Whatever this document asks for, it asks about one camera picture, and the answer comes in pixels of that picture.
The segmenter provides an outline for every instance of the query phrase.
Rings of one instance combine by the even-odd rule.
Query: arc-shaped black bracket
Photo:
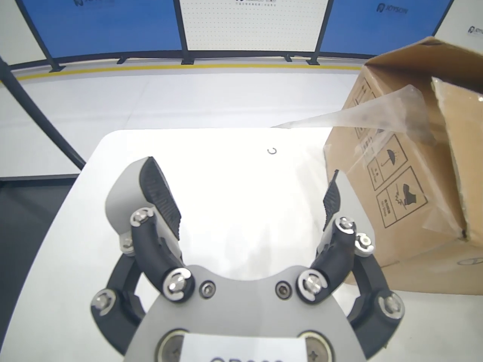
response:
[[[156,215],[148,217],[138,227],[131,228],[132,244],[136,252],[136,261],[141,269],[161,294],[164,294],[163,282],[166,276],[176,268],[185,265],[169,250],[164,238],[159,238],[156,228]],[[185,297],[189,298],[195,289],[195,279],[186,279]]]
[[[141,270],[135,258],[122,255],[105,289],[115,295],[108,302],[109,313],[102,314],[101,309],[91,306],[100,332],[122,355],[126,355],[134,333],[145,317],[139,297],[134,294],[140,276]]]
[[[355,230],[352,230],[352,233],[350,232],[341,231],[333,222],[330,243],[325,245],[310,266],[311,269],[315,269],[324,276],[327,287],[322,288],[315,295],[314,301],[309,301],[303,296],[300,297],[301,300],[308,304],[318,304],[330,296],[347,278],[352,271],[354,262]]]
[[[373,255],[354,258],[352,268],[360,296],[347,319],[367,359],[375,355],[393,336],[404,315],[404,305],[400,304],[400,313],[391,314],[383,311],[383,301],[388,297],[397,297],[390,291],[381,267]]]

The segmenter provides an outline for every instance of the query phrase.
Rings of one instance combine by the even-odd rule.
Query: label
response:
[[[376,154],[376,149],[374,148],[374,138],[377,136],[377,130],[371,128],[367,135],[359,141],[359,146],[361,147],[361,152],[366,160],[366,163],[370,162]]]
[[[411,166],[386,186],[376,198],[385,228],[428,202]]]
[[[303,338],[228,337],[186,333],[180,362],[300,362]]]
[[[393,134],[368,164],[374,190],[378,189],[408,161],[397,136]]]
[[[376,99],[376,95],[371,90],[371,86],[369,86],[369,83],[367,82],[366,79],[363,79],[362,86],[359,89],[357,95],[354,97],[354,99],[349,103],[349,107],[356,107],[357,105],[367,102],[369,100],[374,100]],[[364,135],[364,133],[368,130],[367,128],[363,127],[354,127],[355,129],[355,134],[357,135],[357,138],[361,139],[361,137]]]

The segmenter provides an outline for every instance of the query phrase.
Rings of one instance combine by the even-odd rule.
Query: perforated panel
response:
[[[180,0],[190,50],[312,52],[328,0]]]
[[[321,51],[379,55],[431,36],[450,0],[334,0]]]
[[[181,49],[173,0],[22,1],[54,58]]]
[[[483,0],[454,0],[436,37],[483,53]]]

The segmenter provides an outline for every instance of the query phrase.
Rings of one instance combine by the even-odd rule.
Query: printed warning icon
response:
[[[407,185],[407,183],[403,184],[402,191],[404,193],[404,205],[405,206],[416,203],[416,195],[412,194],[409,191],[409,185]]]
[[[394,224],[423,207],[427,202],[412,167],[405,169],[377,195],[384,226]]]
[[[394,165],[395,164],[396,152],[394,152],[392,149],[386,149],[386,152],[388,152],[389,158],[384,163],[381,163],[381,166],[385,166],[386,163],[388,163],[388,162],[391,162]]]

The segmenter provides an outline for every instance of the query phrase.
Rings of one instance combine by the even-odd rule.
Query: white wall panel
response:
[[[0,0],[0,56],[9,65],[45,59],[15,0]]]
[[[88,159],[125,128],[269,127],[339,110],[357,74],[166,74],[25,83],[31,98]],[[0,177],[77,168],[0,86]]]
[[[190,50],[315,50],[328,0],[180,0]]]
[[[436,37],[483,53],[483,0],[454,0]]]

